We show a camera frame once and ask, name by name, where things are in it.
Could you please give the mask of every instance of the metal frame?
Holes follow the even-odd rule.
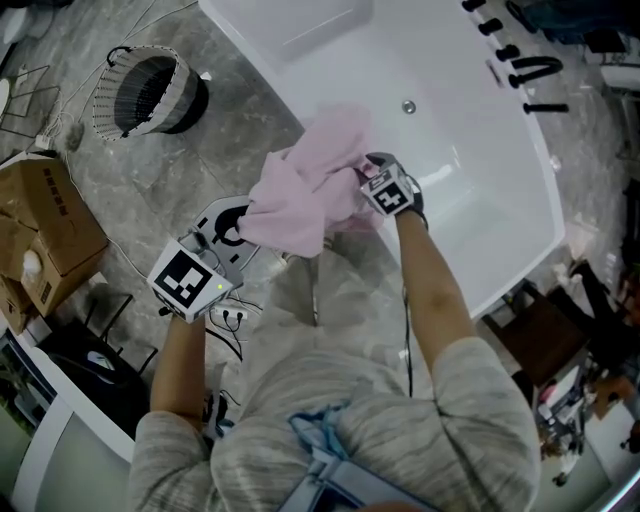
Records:
[[[30,75],[31,73],[35,73],[36,71],[40,71],[40,70],[44,69],[44,72],[42,73],[42,75],[40,76],[38,81],[36,82],[34,90],[29,91],[29,92],[24,92],[22,94],[17,94],[16,96],[12,96],[11,95],[11,90],[9,90],[9,99],[8,99],[7,104],[5,106],[5,110],[4,110],[4,112],[0,112],[0,131],[7,132],[7,133],[13,133],[14,135],[20,135],[21,137],[27,137],[29,139],[35,139],[36,136],[38,135],[38,133],[40,133],[40,129],[42,127],[40,127],[40,129],[38,129],[38,131],[36,132],[35,135],[29,135],[27,133],[17,132],[15,130],[9,130],[7,128],[3,128],[2,127],[2,123],[4,122],[5,116],[18,117],[18,118],[21,118],[21,119],[26,119],[27,117],[29,117],[29,109],[31,107],[31,99],[29,100],[29,103],[27,104],[27,110],[24,113],[24,115],[16,114],[14,112],[9,112],[9,105],[11,105],[11,102],[16,98],[22,98],[24,96],[33,97],[34,94],[38,94],[38,93],[45,92],[45,91],[50,91],[52,89],[56,89],[58,91],[58,96],[60,95],[60,87],[58,87],[57,85],[53,85],[53,86],[50,86],[50,87],[42,87],[42,88],[38,89],[38,86],[40,85],[40,82],[42,81],[42,78],[47,73],[47,70],[49,68],[50,68],[50,66],[47,64],[46,66],[40,66],[39,68],[32,69],[30,71],[26,71],[25,73],[21,73],[19,75],[13,75],[13,76],[5,77],[5,79],[9,80],[9,83],[11,85],[13,85],[20,77],[27,76],[27,75]],[[46,116],[45,119],[48,119],[49,116],[51,115],[51,111],[53,110],[53,106],[54,105],[55,105],[55,101],[54,101],[53,105],[51,106],[51,108],[49,109],[49,112],[47,112],[47,116]]]

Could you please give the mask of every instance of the black cable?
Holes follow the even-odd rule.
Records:
[[[142,363],[142,366],[138,370],[138,375],[142,375],[142,372],[145,371],[145,369],[147,368],[147,366],[149,365],[151,360],[156,356],[157,353],[158,353],[158,349],[153,347],[151,354],[149,355],[149,357],[145,359],[144,363]]]
[[[236,404],[238,407],[240,407],[240,404],[238,403],[238,401],[233,398],[231,396],[231,393],[229,393],[226,389],[221,389],[220,390],[220,394],[224,393],[224,396],[226,396],[229,400],[231,400],[234,404]]]
[[[255,302],[250,302],[250,301],[244,300],[244,299],[236,299],[235,297],[227,297],[227,299],[235,300],[236,302],[239,302],[240,304],[249,304],[249,306],[253,306],[254,308],[258,308],[260,311],[264,311],[264,309],[262,307],[258,306]]]
[[[411,360],[410,325],[409,325],[409,297],[407,289],[402,289],[402,300],[404,302],[404,346],[407,351],[407,377],[409,379],[409,397],[413,398],[413,361]]]
[[[211,316],[211,311],[209,311],[209,321],[210,321],[213,325],[215,325],[218,329],[222,329],[223,331],[227,331],[227,332],[232,332],[232,333],[233,333],[233,332],[236,332],[236,331],[240,328],[240,326],[238,326],[238,329],[236,329],[236,330],[234,331],[234,330],[232,330],[231,328],[228,328],[228,329],[227,329],[224,325],[219,325],[219,324],[215,323],[215,322],[213,321],[213,317]]]
[[[211,336],[214,336],[214,337],[218,338],[219,340],[222,340],[227,347],[229,347],[231,350],[233,350],[233,353],[238,356],[238,359],[240,359],[240,361],[242,361],[242,354],[240,354],[240,352],[238,352],[237,349],[231,343],[229,343],[228,340],[224,339],[217,332],[213,332],[211,329],[206,329],[205,328],[205,331],[207,331],[207,333],[211,334]]]
[[[231,335],[233,336],[233,339],[236,340],[236,343],[238,344],[238,348],[240,349],[240,355],[242,356],[242,345],[240,345],[240,340],[238,339],[238,337],[236,336],[236,331],[238,329],[240,329],[240,323],[242,322],[242,313],[238,313],[238,327],[235,331],[231,331]],[[224,323],[227,324],[227,327],[229,327],[229,329],[231,329],[231,326],[229,325],[229,322],[227,321],[227,317],[224,318]]]

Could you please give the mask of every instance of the gray marble floor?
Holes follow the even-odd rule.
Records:
[[[150,0],[76,0],[57,11],[42,40],[27,40],[18,46],[8,71],[50,64],[42,84],[59,85],[61,98],[66,99],[111,48],[134,32],[132,25],[141,14],[145,13],[138,28],[188,3],[157,0],[145,13]],[[528,34],[509,17],[502,2],[492,0],[483,9],[503,20],[506,28],[498,34],[500,39],[517,44],[524,56],[555,56],[565,65],[561,74],[538,80],[528,88],[537,101],[566,102],[571,108],[568,115],[539,118],[558,168],[564,215],[571,229],[567,243],[554,251],[532,278],[549,286],[553,282],[551,266],[570,261],[573,254],[587,257],[603,279],[612,279],[619,261],[621,191],[626,181],[625,164],[615,158],[622,144],[616,105],[602,94],[599,70],[585,63],[582,49],[552,45]],[[259,177],[265,154],[291,145],[301,133],[286,107],[197,4],[127,40],[132,45],[150,43],[175,48],[198,73],[212,76],[208,111],[193,129],[178,136],[154,134],[121,142],[103,141],[91,127],[91,107],[83,111],[98,74],[64,109],[86,126],[79,150],[69,157],[73,178],[105,232],[143,273],[149,272],[169,237],[183,233],[212,200],[248,192]],[[35,101],[32,119],[24,127],[38,130],[54,100],[43,95]],[[1,137],[0,158],[30,144],[5,133]],[[397,338],[400,345],[404,317],[399,269],[376,240],[351,236],[345,247],[362,273],[376,281],[381,290],[380,305],[389,312],[387,335]],[[261,251],[247,268],[241,295],[263,302],[270,277],[282,268],[283,261],[276,254]],[[125,359],[139,365],[149,347],[162,346],[167,319],[158,316],[157,301],[114,245],[104,258],[101,273],[111,293],[134,295],[110,339],[124,347]],[[63,311],[82,315],[92,293],[95,290],[84,287]],[[96,316],[96,322],[101,319],[104,315]],[[240,334],[246,339],[250,332]],[[512,365],[507,359],[505,355],[505,363]],[[236,362],[221,344],[211,342],[207,360],[211,366],[228,361],[225,371],[237,374]],[[153,365],[145,378],[152,372]]]

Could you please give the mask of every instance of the cardboard box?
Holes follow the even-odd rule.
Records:
[[[20,281],[46,316],[96,271],[107,238],[57,159],[23,159],[0,170],[0,274]],[[27,249],[42,262],[22,278]]]
[[[24,331],[36,309],[24,288],[17,281],[0,276],[0,311],[16,334]]]

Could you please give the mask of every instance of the chair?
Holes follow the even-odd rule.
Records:
[[[491,315],[482,320],[540,388],[586,347],[589,336],[532,283],[525,281],[518,293],[529,295],[533,303],[517,312],[511,322],[501,327]]]
[[[16,94],[15,96],[11,94],[11,91],[15,85],[15,83],[17,82],[17,80],[21,77],[26,77],[28,75],[30,75],[31,73],[35,73],[36,71],[40,71],[44,69],[44,72],[42,73],[42,76],[40,77],[40,79],[38,80],[37,84],[36,84],[36,88],[32,91],[28,91],[28,92],[24,92],[22,94]],[[11,102],[17,98],[22,98],[25,96],[33,96],[34,94],[39,94],[41,92],[45,92],[45,91],[50,91],[50,90],[57,90],[58,94],[60,94],[60,88],[58,86],[51,86],[51,87],[41,87],[38,88],[38,85],[40,84],[40,80],[42,80],[42,77],[45,75],[45,73],[47,72],[47,70],[49,69],[49,66],[42,66],[36,69],[32,69],[31,71],[27,71],[25,73],[22,73],[20,75],[16,75],[16,76],[11,76],[11,77],[7,77],[7,78],[3,78],[0,80],[0,131],[3,132],[7,132],[7,133],[13,133],[14,135],[20,135],[22,137],[27,137],[30,139],[35,139],[36,135],[38,135],[39,130],[37,133],[33,134],[33,135],[29,135],[27,133],[22,133],[22,132],[18,132],[15,130],[9,130],[8,128],[4,128],[2,125],[4,123],[4,120],[6,119],[7,116],[10,117],[18,117],[18,118],[22,118],[22,119],[26,119],[29,116],[29,107],[31,106],[31,99],[29,99],[29,103],[27,104],[27,110],[26,112],[23,114],[16,114],[15,112],[9,112],[9,107],[11,105]]]

